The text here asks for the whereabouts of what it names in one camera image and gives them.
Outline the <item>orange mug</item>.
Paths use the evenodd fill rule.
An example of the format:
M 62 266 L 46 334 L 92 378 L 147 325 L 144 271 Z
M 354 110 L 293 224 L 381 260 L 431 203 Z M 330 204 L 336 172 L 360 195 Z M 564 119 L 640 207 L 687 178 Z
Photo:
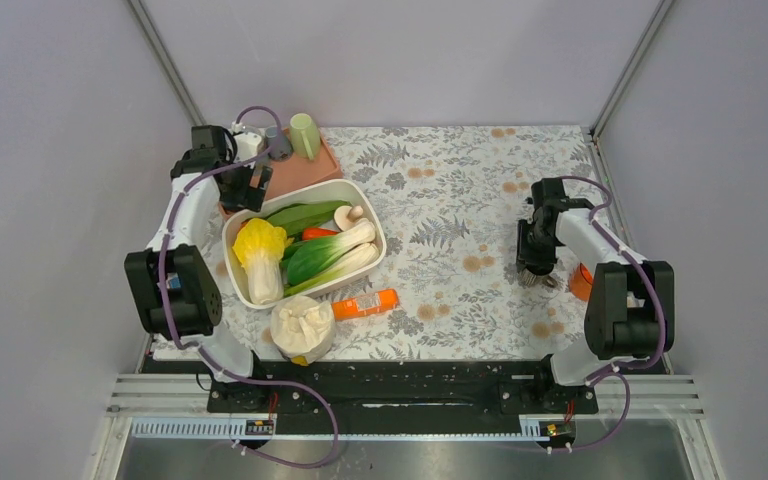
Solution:
M 579 300 L 588 302 L 593 288 L 593 278 L 590 271 L 582 264 L 571 273 L 568 280 L 569 291 Z

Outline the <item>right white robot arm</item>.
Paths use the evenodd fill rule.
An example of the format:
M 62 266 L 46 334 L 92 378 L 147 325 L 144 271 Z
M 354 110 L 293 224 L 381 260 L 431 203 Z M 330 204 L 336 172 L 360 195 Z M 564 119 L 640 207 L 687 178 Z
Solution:
M 674 341 L 674 270 L 665 261 L 634 251 L 597 219 L 612 197 L 593 204 L 567 194 L 564 177 L 531 186 L 532 215 L 517 225 L 516 268 L 521 281 L 548 278 L 557 251 L 569 249 L 591 274 L 584 336 L 542 362 L 533 386 L 535 402 L 557 412 L 573 398 L 573 387 L 591 386 L 622 369 L 653 366 Z

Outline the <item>dark brown mug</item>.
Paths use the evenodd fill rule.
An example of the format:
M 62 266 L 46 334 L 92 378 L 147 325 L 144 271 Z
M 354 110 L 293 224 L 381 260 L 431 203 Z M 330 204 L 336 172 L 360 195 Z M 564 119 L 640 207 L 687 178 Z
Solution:
M 519 274 L 521 283 L 525 287 L 544 286 L 550 289 L 558 287 L 557 279 L 551 274 L 535 274 L 528 269 L 524 269 Z

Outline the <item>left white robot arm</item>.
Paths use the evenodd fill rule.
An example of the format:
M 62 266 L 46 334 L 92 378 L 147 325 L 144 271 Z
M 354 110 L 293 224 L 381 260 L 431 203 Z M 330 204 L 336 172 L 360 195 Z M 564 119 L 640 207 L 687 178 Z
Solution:
M 157 232 L 143 250 L 126 256 L 124 270 L 143 329 L 195 350 L 213 380 L 233 385 L 232 398 L 256 411 L 269 401 L 271 387 L 256 374 L 254 352 L 223 321 L 221 294 L 200 247 L 219 208 L 261 210 L 272 170 L 253 185 L 254 164 L 265 156 L 239 160 L 225 127 L 194 127 L 191 142 L 170 171 L 171 196 Z

